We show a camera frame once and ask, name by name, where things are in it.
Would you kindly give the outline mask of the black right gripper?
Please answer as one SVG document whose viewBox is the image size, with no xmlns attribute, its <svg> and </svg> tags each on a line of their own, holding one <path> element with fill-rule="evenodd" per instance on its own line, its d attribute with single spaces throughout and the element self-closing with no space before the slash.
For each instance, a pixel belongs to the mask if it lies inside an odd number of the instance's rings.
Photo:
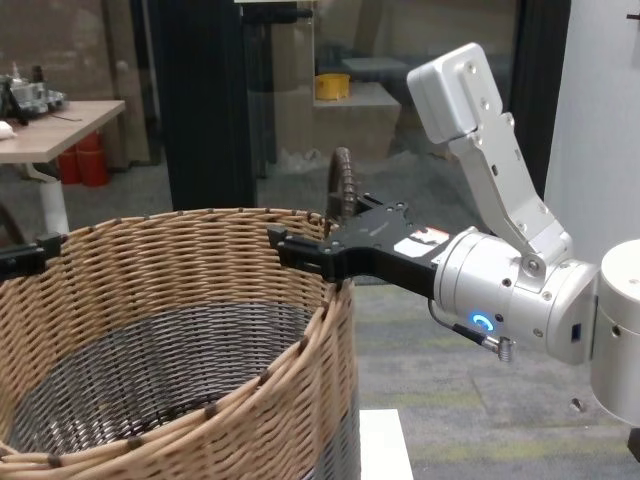
<svg viewBox="0 0 640 480">
<path fill-rule="evenodd" d="M 369 276 L 423 297 L 435 297 L 437 257 L 451 241 L 439 228 L 414 223 L 408 204 L 385 203 L 366 192 L 356 199 L 355 214 L 336 222 L 322 244 L 269 226 L 267 235 L 280 264 L 338 282 Z"/>
</svg>

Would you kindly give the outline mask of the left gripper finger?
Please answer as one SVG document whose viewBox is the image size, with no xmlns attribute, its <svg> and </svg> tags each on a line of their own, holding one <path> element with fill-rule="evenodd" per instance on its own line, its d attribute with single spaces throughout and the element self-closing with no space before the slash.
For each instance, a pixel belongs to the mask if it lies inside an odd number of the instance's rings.
<svg viewBox="0 0 640 480">
<path fill-rule="evenodd" d="M 49 259 L 61 255 L 67 234 L 48 233 L 29 244 L 1 248 L 1 280 L 39 275 L 46 271 Z"/>
</svg>

